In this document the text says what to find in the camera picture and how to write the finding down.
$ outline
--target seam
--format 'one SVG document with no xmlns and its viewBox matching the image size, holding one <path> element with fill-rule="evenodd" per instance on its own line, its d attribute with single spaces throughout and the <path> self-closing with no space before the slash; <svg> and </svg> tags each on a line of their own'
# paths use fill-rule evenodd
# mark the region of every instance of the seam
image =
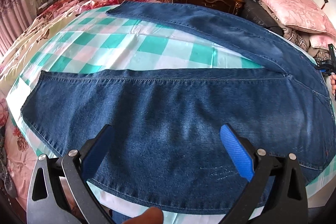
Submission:
<svg viewBox="0 0 336 224">
<path fill-rule="evenodd" d="M 121 81 L 167 81 L 167 82 L 231 82 L 231 81 L 256 81 L 256 80 L 282 80 L 288 78 L 289 75 L 278 78 L 254 78 L 254 79 L 171 79 L 171 78 L 131 78 L 131 77 L 94 77 L 94 78 L 75 78 L 45 75 L 45 78 L 60 79 L 69 81 L 92 81 L 92 80 L 121 80 Z"/>
<path fill-rule="evenodd" d="M 113 188 L 111 188 L 111 187 L 107 187 L 106 185 L 102 184 L 101 182 L 99 182 L 99 181 L 97 181 L 97 180 L 95 180 L 95 179 L 90 179 L 89 181 L 94 181 L 96 184 L 98 184 L 98 185 L 100 185 L 100 186 L 103 186 L 103 188 L 105 188 L 105 189 L 109 189 L 109 190 L 111 190 L 111 191 L 113 191 L 113 192 L 116 192 L 116 193 L 119 193 L 120 195 L 127 196 L 127 197 L 129 197 L 130 199 L 137 200 L 137 201 L 140 200 L 140 201 L 142 201 L 143 203 L 146 203 L 146 204 L 157 205 L 157 206 L 165 207 L 165 208 L 173 208 L 173 209 L 178 209 L 178 210 L 188 210 L 188 211 L 224 211 L 224 210 L 229 210 L 229 209 L 230 209 L 230 208 L 223 208 L 223 209 L 212 209 L 212 208 L 207 208 L 207 209 L 202 209 L 202 208 L 200 208 L 200 209 L 193 209 L 193 208 L 181 208 L 181 207 L 169 206 L 169 205 L 160 205 L 160 204 L 158 204 L 158 203 L 154 203 L 154 202 L 146 201 L 146 200 L 143 200 L 143 199 L 141 199 L 141 198 L 135 198 L 135 197 L 133 197 L 133 196 L 131 196 L 131 195 L 125 194 L 125 193 L 120 192 L 120 191 L 118 191 L 118 190 L 115 190 L 115 189 L 113 189 Z M 263 205 L 262 202 L 259 202 L 259 203 L 257 204 L 257 206 L 261 206 L 261 205 Z"/>
<path fill-rule="evenodd" d="M 277 155 L 277 154 L 274 154 L 274 153 L 271 153 L 271 152 L 268 152 L 269 155 L 271 156 L 275 156 L 275 157 L 286 157 L 286 155 Z M 307 163 L 304 163 L 304 162 L 299 162 L 299 165 L 302 166 L 302 167 L 305 167 L 305 168 L 308 168 L 308 169 L 311 169 L 311 170 L 315 170 L 315 171 L 323 171 L 325 170 L 324 167 L 316 167 L 314 165 L 310 165 L 310 164 L 307 164 Z"/>
<path fill-rule="evenodd" d="M 216 13 L 214 13 L 213 11 L 208 11 L 208 10 L 210 10 L 210 9 L 207 9 L 207 12 L 209 12 L 209 13 L 211 13 L 212 15 L 217 15 Z M 119 14 L 119 16 L 125 16 L 125 17 L 130 17 L 130 15 L 125 15 L 124 13 L 120 13 Z M 143 19 L 147 19 L 148 21 L 150 21 L 150 22 L 155 22 L 155 21 L 160 21 L 161 22 L 161 20 L 159 20 L 159 19 L 154 19 L 154 18 L 151 18 L 151 17 L 148 17 L 148 16 L 142 16 L 141 17 L 141 19 L 143 20 Z M 197 32 L 199 32 L 199 33 L 202 33 L 202 34 L 204 34 L 204 35 L 206 35 L 206 36 L 208 36 L 208 37 L 211 37 L 211 38 L 215 38 L 215 39 L 218 39 L 218 37 L 215 37 L 215 36 L 213 36 L 213 35 L 209 35 L 209 34 L 207 34 L 207 33 L 204 33 L 203 31 L 201 31 L 201 30 L 198 30 L 198 29 L 196 29 L 196 28 L 194 28 L 194 27 L 192 27 L 192 26 L 188 26 L 188 25 L 184 25 L 184 24 L 181 24 L 181 23 L 179 23 L 179 22 L 176 22 L 176 21 L 165 21 L 165 23 L 170 23 L 170 24 L 174 24 L 174 25 L 179 25 L 179 26 L 182 26 L 182 27 L 185 27 L 185 28 L 189 28 L 189 29 L 192 29 L 192 30 L 195 30 L 195 31 L 197 31 Z M 241 29 L 241 28 L 236 28 L 236 27 L 229 27 L 229 29 L 235 29 L 235 30 L 239 30 L 239 31 L 242 31 L 242 32 L 245 32 L 245 30 L 243 30 L 243 29 Z M 266 38 L 265 37 L 261 37 L 261 36 L 259 36 L 259 35 L 255 35 L 255 34 L 253 34 L 253 33 L 251 33 L 250 34 L 250 36 L 251 37 L 256 37 L 256 38 L 259 38 L 259 39 L 262 39 L 262 40 L 265 40 Z M 297 54 L 297 55 L 299 55 L 299 56 L 301 56 L 301 54 L 298 52 L 298 50 L 296 50 L 295 51 L 295 53 Z M 265 57 L 265 56 L 263 56 L 263 55 L 258 55 L 259 57 L 261 57 L 261 58 L 263 58 L 263 59 L 265 59 L 265 60 L 268 60 L 268 61 L 270 61 L 270 62 L 272 62 L 273 64 L 275 64 L 276 66 L 278 66 L 280 69 L 282 69 L 285 73 L 288 73 L 281 65 L 279 65 L 278 63 L 276 63 L 276 61 L 275 60 L 273 60 L 273 59 L 270 59 L 270 58 L 267 58 L 267 57 Z"/>
<path fill-rule="evenodd" d="M 297 82 L 298 84 L 300 84 L 303 88 L 312 91 L 313 93 L 315 93 L 316 95 L 321 95 L 323 98 L 326 98 L 328 101 L 330 100 L 330 97 L 326 97 L 323 94 L 311 89 L 310 87 L 306 86 L 305 84 L 303 84 L 302 82 L 298 81 L 297 79 L 295 79 L 294 77 L 292 77 L 292 79 Z"/>
<path fill-rule="evenodd" d="M 51 150 L 51 152 L 52 153 L 54 153 L 57 157 L 61 157 L 61 154 L 56 150 L 56 149 L 54 149 L 54 147 L 38 132 L 38 130 L 35 128 L 35 126 L 32 124 L 32 123 L 30 123 L 30 122 L 28 122 L 28 120 L 26 120 L 24 117 L 23 117 L 23 115 L 22 115 L 22 113 L 20 112 L 20 114 L 21 114 L 21 117 L 22 117 L 22 119 L 23 119 L 23 121 L 29 126 L 29 127 L 32 127 L 33 128 L 33 132 L 36 134 L 36 135 L 39 135 L 40 137 L 41 137 L 41 139 L 42 140 L 44 140 L 45 141 L 45 144 L 47 144 L 48 146 L 49 146 L 49 149 Z"/>
</svg>

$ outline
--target plaid fabric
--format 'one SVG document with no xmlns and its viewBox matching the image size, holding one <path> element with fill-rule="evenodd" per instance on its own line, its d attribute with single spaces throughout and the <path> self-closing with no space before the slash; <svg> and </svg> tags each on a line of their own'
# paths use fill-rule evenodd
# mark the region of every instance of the plaid fabric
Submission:
<svg viewBox="0 0 336 224">
<path fill-rule="evenodd" d="M 20 109 L 35 87 L 41 70 L 93 73 L 104 69 L 261 67 L 236 52 L 194 35 L 155 23 L 106 15 L 105 12 L 114 7 L 116 5 L 90 10 L 73 20 L 35 54 L 9 92 L 7 102 L 13 123 L 17 124 L 37 155 L 45 153 L 54 157 L 23 122 Z M 307 186 L 308 196 L 320 190 L 335 174 L 336 157 Z M 113 208 L 119 199 L 94 185 L 90 187 L 98 200 L 109 208 Z M 130 203 L 127 211 L 120 207 L 117 211 L 129 215 L 129 206 Z M 134 206 L 135 215 L 145 210 L 143 206 Z M 190 222 L 187 215 L 165 212 L 165 223 L 176 221 L 176 215 L 180 221 L 175 223 Z"/>
</svg>

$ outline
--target pink floral pillow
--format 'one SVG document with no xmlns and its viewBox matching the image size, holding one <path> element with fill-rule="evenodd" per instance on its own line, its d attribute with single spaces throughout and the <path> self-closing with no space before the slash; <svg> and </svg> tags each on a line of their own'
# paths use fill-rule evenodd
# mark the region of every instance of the pink floral pillow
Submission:
<svg viewBox="0 0 336 224">
<path fill-rule="evenodd" d="M 282 24 L 309 33 L 327 33 L 336 37 L 336 30 L 326 14 L 313 0 L 261 0 Z"/>
<path fill-rule="evenodd" d="M 335 41 L 335 37 L 332 37 L 331 35 L 325 33 L 310 34 L 310 45 L 313 48 L 323 48 L 327 50 L 328 44 L 333 44 L 334 46 L 336 46 Z"/>
</svg>

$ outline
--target denim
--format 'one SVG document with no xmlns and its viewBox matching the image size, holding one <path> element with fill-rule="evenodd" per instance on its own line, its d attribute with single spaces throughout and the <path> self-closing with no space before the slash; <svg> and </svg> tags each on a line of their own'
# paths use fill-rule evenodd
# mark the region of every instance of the denim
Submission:
<svg viewBox="0 0 336 224">
<path fill-rule="evenodd" d="M 110 212 L 112 212 L 112 220 L 115 222 L 115 224 L 122 224 L 126 220 L 129 220 L 131 218 L 121 213 L 118 213 L 117 211 L 110 210 Z"/>
<path fill-rule="evenodd" d="M 247 183 L 221 143 L 226 122 L 255 148 L 295 153 L 306 184 L 336 154 L 321 73 L 286 41 L 193 5 L 128 2 L 111 13 L 193 33 L 265 68 L 42 71 L 21 115 L 55 155 L 80 148 L 105 124 L 114 128 L 111 148 L 89 180 L 94 185 L 166 211 L 225 214 Z M 270 183 L 259 205 L 269 191 Z"/>
</svg>

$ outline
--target finger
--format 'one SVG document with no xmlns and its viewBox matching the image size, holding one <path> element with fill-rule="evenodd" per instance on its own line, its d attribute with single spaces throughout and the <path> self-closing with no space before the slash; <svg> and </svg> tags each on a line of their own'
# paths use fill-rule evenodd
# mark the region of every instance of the finger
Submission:
<svg viewBox="0 0 336 224">
<path fill-rule="evenodd" d="M 150 207 L 142 215 L 131 218 L 123 224 L 162 224 L 163 212 L 159 208 Z"/>
<path fill-rule="evenodd" d="M 336 84 L 335 79 L 336 79 L 336 75 L 335 74 L 330 75 L 330 83 L 331 83 L 331 85 L 335 85 Z"/>
</svg>

